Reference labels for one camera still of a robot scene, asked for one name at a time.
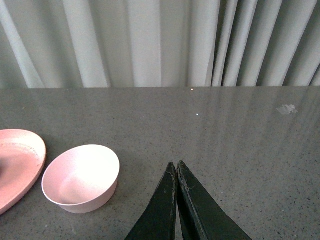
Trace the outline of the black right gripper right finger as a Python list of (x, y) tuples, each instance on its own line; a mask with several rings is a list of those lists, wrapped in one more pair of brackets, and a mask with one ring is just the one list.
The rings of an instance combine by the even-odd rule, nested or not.
[(181, 160), (177, 165), (178, 210), (184, 240), (249, 240)]

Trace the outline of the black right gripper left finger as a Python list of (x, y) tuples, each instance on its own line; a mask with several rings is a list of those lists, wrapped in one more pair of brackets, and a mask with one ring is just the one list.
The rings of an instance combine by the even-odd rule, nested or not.
[(127, 240), (174, 240), (176, 234), (178, 177), (169, 162), (145, 211), (126, 236)]

